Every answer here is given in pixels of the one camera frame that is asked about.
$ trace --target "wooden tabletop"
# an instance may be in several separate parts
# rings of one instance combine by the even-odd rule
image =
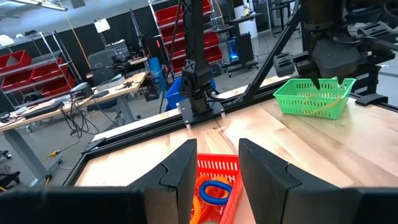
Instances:
[[[119,86],[116,86],[116,87],[109,88],[108,89],[109,93],[106,96],[104,96],[104,97],[97,98],[95,100],[90,100],[90,102],[88,102],[88,103],[85,103],[86,100],[82,100],[80,103],[85,103],[86,106],[89,106],[89,105],[92,105],[92,104],[95,104],[95,103],[100,103],[100,102],[103,102],[103,101],[106,101],[106,100],[110,100],[110,99],[116,98],[116,97],[121,96],[121,95],[125,95],[127,93],[136,92],[136,91],[138,91],[141,83],[144,81],[145,75],[146,75],[145,72],[141,72],[141,73],[135,74],[134,76],[126,79],[124,81],[124,83],[133,82],[132,83],[132,87],[130,87],[130,88],[124,88],[124,89],[118,90],[118,89],[123,87],[123,84],[122,84],[122,85],[119,85]],[[31,106],[30,107],[31,109],[27,110],[25,113],[30,113],[30,112],[32,112],[34,110],[43,108],[44,106],[48,106],[49,104],[50,104],[50,102],[47,101],[47,102],[38,104],[37,106]],[[65,111],[69,111],[70,110],[70,105],[66,104],[64,106],[64,110]],[[60,114],[61,114],[61,111],[60,110],[56,110],[56,111],[53,111],[53,112],[50,112],[50,113],[47,113],[47,114],[43,114],[41,116],[37,116],[37,117],[31,118],[31,119],[21,118],[18,121],[11,120],[10,122],[8,122],[6,124],[0,123],[0,132],[7,131],[7,130],[10,130],[10,129],[14,129],[14,128],[18,128],[20,126],[24,126],[24,125],[27,125],[27,124],[30,124],[30,123],[34,123],[36,121],[40,121],[40,120],[43,120],[43,119],[46,119],[46,118],[51,118],[51,117],[54,117],[54,116],[58,116]]]
[[[177,110],[172,110],[127,129],[176,114]],[[108,134],[112,136],[122,130]],[[75,185],[126,186],[187,139],[197,139],[199,153],[237,154],[239,139],[248,138],[339,187],[398,187],[397,137],[397,113],[377,106],[358,106],[352,98],[337,120],[282,114],[273,99],[191,130],[181,129],[92,159]],[[255,223],[246,193],[239,201],[234,223]]]
[[[137,65],[139,63],[146,62],[146,61],[148,61],[148,58],[147,57],[142,57],[142,58],[137,58],[137,59],[134,59],[134,60],[129,60],[129,63],[130,63],[130,65]]]
[[[285,80],[286,78],[288,78],[288,77],[267,78],[261,83],[260,87],[269,85],[269,84],[277,82],[277,81]],[[242,86],[240,88],[236,88],[236,89],[227,91],[225,93],[221,93],[217,97],[218,98],[222,98],[222,99],[227,99],[227,98],[230,98],[230,97],[233,97],[233,96],[236,96],[236,95],[244,93],[244,91],[245,91],[245,89],[247,87],[248,87],[247,85],[246,86]],[[103,133],[99,133],[99,134],[97,134],[94,137],[93,141],[101,139],[101,138],[110,138],[112,136],[116,136],[118,134],[125,133],[127,131],[130,131],[130,130],[133,130],[133,129],[136,129],[136,128],[140,128],[142,126],[145,126],[145,125],[157,122],[157,121],[161,121],[161,120],[166,119],[166,118],[170,118],[170,117],[179,115],[180,113],[181,112],[179,110],[174,109],[174,110],[170,110],[170,111],[167,111],[167,112],[164,112],[164,113],[161,113],[161,114],[157,114],[155,116],[151,116],[149,118],[142,119],[140,121],[136,121],[136,122],[133,122],[133,123],[130,123],[130,124],[126,124],[124,126],[121,126],[121,127],[118,127],[118,128],[114,128],[112,130],[109,130],[109,131],[106,131],[106,132],[103,132]]]

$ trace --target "ceiling light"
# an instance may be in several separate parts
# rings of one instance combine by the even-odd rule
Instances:
[[[38,6],[46,7],[46,8],[49,8],[49,9],[55,9],[55,10],[59,10],[59,11],[63,11],[63,12],[68,10],[68,8],[61,7],[61,6],[58,6],[56,4],[47,3],[47,2],[40,2],[38,4]]]
[[[68,8],[61,7],[56,4],[42,2],[42,1],[34,1],[34,0],[11,0],[11,1],[24,3],[24,4],[30,4],[30,5],[34,5],[34,6],[45,7],[47,9],[54,9],[54,10],[63,11],[63,12],[68,10]]]
[[[33,1],[33,0],[13,0],[15,2],[20,2],[20,3],[25,3],[25,4],[33,4],[33,5],[37,5],[38,2],[37,1]]]

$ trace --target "desk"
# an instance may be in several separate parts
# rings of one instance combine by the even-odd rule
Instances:
[[[169,111],[148,122],[176,113]],[[119,130],[99,136],[113,136],[114,131]],[[397,136],[398,114],[378,106],[362,107],[349,99],[341,118],[330,120],[282,114],[273,99],[92,159],[75,185],[128,185],[190,138],[197,138],[198,152],[214,154],[237,154],[239,138],[248,138],[339,187],[398,187]],[[245,194],[236,218],[243,216],[245,221],[236,223],[254,223],[248,221],[252,215]]]
[[[86,103],[85,106],[89,106],[89,105],[93,105],[95,103],[101,103],[106,100],[117,98],[118,105],[119,105],[119,107],[121,107],[121,111],[122,111],[124,118],[126,118],[127,121],[132,122],[133,117],[132,117],[131,111],[128,108],[127,101],[123,97],[123,95],[134,92],[134,91],[138,91],[138,89],[139,89],[141,83],[144,81],[144,79],[145,79],[145,72],[138,73],[138,74],[134,75],[133,77],[128,78],[125,81],[125,82],[133,81],[132,87],[118,90],[121,87],[123,87],[123,85],[119,85],[119,86],[108,89],[109,94],[107,94],[104,97],[97,98],[95,100],[90,100],[90,102],[87,102],[87,103],[86,103],[87,100],[82,100],[81,103]],[[49,105],[49,102],[41,103],[41,104],[37,105],[36,107],[26,111],[25,113],[37,110],[37,109],[42,108],[47,105]],[[70,107],[68,105],[65,105],[64,110],[69,111]],[[29,147],[29,145],[24,141],[22,136],[15,129],[18,127],[30,124],[30,123],[34,123],[36,121],[40,121],[40,120],[43,120],[46,118],[51,118],[51,117],[58,116],[61,114],[62,114],[61,111],[57,110],[57,111],[43,114],[41,116],[37,116],[37,117],[31,118],[31,119],[21,118],[17,121],[10,121],[10,123],[8,125],[0,123],[0,131],[4,133],[4,136],[7,139],[7,141],[9,142],[9,144],[11,145],[11,147],[18,153],[18,155],[21,157],[21,159],[27,164],[28,168],[35,175],[36,179],[33,181],[33,183],[31,183],[31,185],[38,184],[40,182],[40,180],[42,180],[44,178],[44,176],[49,173],[49,171],[56,168],[57,163],[58,163],[58,161],[61,160],[61,158],[59,157],[57,159],[57,161],[54,163],[54,165],[52,165],[51,168],[49,170],[47,170],[43,166],[43,164],[40,162],[40,159],[38,159],[37,156],[34,154],[33,150]]]

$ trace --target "green plastic basket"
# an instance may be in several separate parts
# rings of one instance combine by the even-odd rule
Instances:
[[[346,78],[339,85],[337,79],[319,79],[317,90],[309,78],[293,78],[280,87],[274,96],[280,110],[286,114],[299,114],[338,119],[347,104],[354,78]]]

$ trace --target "blue coiled cable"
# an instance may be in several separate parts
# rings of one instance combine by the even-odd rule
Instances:
[[[223,190],[228,191],[228,196],[226,198],[216,198],[212,197],[208,194],[206,194],[206,188],[207,187],[217,187]],[[231,195],[232,192],[232,187],[228,184],[222,183],[217,180],[207,180],[205,181],[199,189],[199,195],[202,200],[204,200],[206,203],[212,204],[212,205],[226,205],[228,202],[229,196]]]

